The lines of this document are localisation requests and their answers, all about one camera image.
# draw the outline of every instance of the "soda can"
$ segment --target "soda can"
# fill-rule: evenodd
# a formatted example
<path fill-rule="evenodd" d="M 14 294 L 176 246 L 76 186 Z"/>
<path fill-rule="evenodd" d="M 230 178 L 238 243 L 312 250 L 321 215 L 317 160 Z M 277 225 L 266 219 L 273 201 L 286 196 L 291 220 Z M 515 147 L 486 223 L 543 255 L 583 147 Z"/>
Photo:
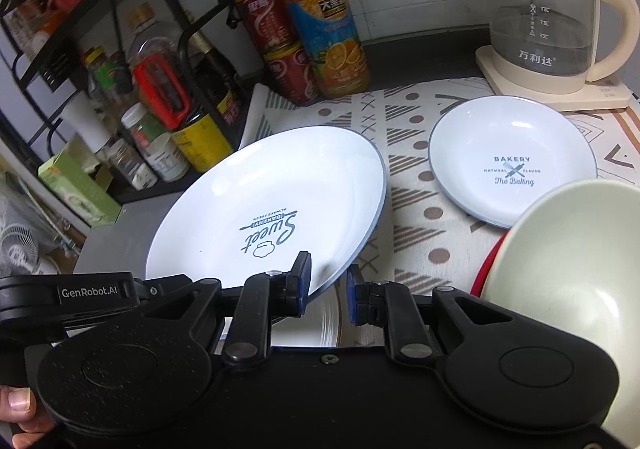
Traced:
<path fill-rule="evenodd" d="M 284 0 L 236 0 L 236 6 L 260 53 L 284 48 L 297 39 Z"/>
<path fill-rule="evenodd" d="M 264 56 L 280 85 L 280 93 L 291 102 L 303 104 L 318 96 L 311 64 L 300 41 Z"/>

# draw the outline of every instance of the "patterned tablecloth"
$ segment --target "patterned tablecloth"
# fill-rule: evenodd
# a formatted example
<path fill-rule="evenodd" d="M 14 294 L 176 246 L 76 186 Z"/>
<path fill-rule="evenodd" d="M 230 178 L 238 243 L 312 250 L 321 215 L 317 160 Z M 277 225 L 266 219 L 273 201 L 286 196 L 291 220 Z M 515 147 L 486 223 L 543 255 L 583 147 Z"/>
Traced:
<path fill-rule="evenodd" d="M 430 171 L 431 129 L 447 111 L 493 95 L 483 78 L 446 79 L 358 93 L 299 108 L 258 84 L 242 145 L 308 125 L 362 133 L 382 153 L 389 190 L 378 226 L 357 257 L 369 281 L 398 281 L 429 294 L 445 283 L 468 291 L 503 231 L 469 216 L 443 193 Z M 565 114 L 593 149 L 598 176 L 640 182 L 640 104 L 625 110 Z M 380 343 L 380 329 L 359 329 L 356 343 Z"/>

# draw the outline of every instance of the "green box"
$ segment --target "green box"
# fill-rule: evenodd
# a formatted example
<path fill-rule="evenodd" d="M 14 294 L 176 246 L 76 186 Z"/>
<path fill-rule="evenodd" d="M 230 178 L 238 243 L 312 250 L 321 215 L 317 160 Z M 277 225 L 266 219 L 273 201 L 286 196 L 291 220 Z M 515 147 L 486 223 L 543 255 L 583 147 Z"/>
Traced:
<path fill-rule="evenodd" d="M 82 171 L 66 148 L 40 166 L 38 177 L 92 227 L 116 221 L 120 204 Z"/>

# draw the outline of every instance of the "orange juice bottle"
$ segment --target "orange juice bottle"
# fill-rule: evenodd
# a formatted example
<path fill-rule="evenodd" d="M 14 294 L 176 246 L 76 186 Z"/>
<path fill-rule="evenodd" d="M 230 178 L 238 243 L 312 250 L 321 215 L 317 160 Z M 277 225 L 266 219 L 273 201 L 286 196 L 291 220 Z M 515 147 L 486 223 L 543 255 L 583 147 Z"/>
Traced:
<path fill-rule="evenodd" d="M 369 70 L 348 0 L 287 0 L 318 87 L 335 98 L 363 91 Z"/>

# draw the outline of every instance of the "human hand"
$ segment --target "human hand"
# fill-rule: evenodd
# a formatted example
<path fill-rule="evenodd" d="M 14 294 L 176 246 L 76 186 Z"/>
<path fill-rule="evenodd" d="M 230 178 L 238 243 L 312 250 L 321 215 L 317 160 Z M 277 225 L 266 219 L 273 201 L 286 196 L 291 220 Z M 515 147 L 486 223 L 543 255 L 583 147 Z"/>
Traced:
<path fill-rule="evenodd" d="M 24 433 L 12 439 L 15 449 L 24 449 L 53 429 L 46 410 L 36 404 L 36 397 L 28 387 L 0 384 L 0 421 L 17 423 Z"/>

